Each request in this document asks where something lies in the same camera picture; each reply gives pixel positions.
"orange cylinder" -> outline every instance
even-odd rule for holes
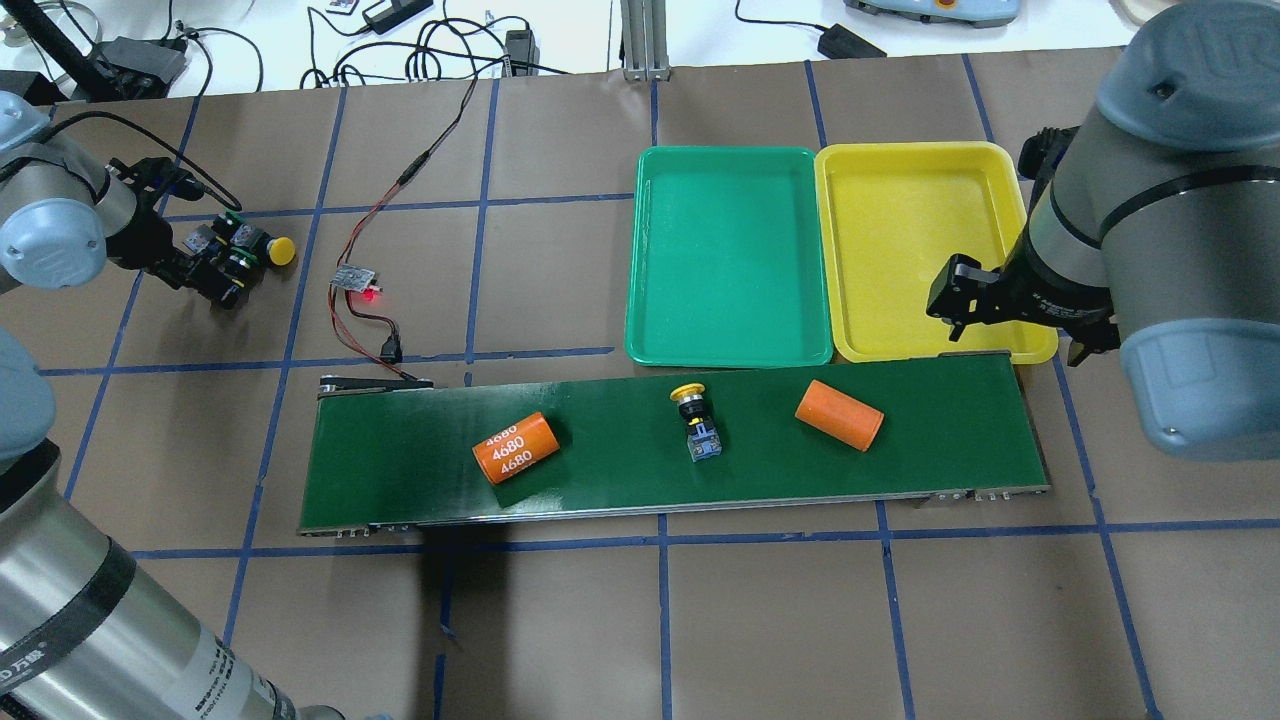
[[[541,413],[506,428],[471,448],[484,477],[498,484],[559,450],[556,433]]]
[[[838,389],[813,380],[796,407],[796,419],[863,452],[872,446],[884,414]]]

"yellow knob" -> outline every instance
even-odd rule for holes
[[[283,268],[293,261],[298,251],[293,247],[292,240],[282,236],[266,243],[266,254],[271,258],[273,265]]]
[[[701,395],[704,389],[707,388],[703,387],[701,383],[689,383],[687,386],[680,386],[676,389],[671,391],[671,401],[680,402],[681,400],[684,400],[690,395]]]

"green conveyor belt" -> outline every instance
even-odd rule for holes
[[[884,411],[869,452],[800,423],[812,379]],[[707,386],[690,460],[668,392]],[[541,410],[561,451],[499,486],[471,446]],[[1005,355],[321,397],[300,533],[1047,489]]]

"yellow tray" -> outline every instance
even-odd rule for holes
[[[818,154],[818,209],[836,351],[855,363],[1009,350],[1043,363],[1057,333],[970,325],[960,342],[924,314],[929,286],[964,252],[993,268],[1027,222],[1009,154],[989,142],[832,145]]]

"plastic tray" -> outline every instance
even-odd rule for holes
[[[1027,222],[1009,154],[989,142],[832,145],[817,158],[832,334],[851,361],[1009,350],[1043,363],[1057,333],[1028,323],[970,325],[960,342],[924,314],[929,286],[964,252],[1004,263]]]
[[[831,359],[822,231],[804,147],[652,147],[636,168],[627,354],[644,365]]]

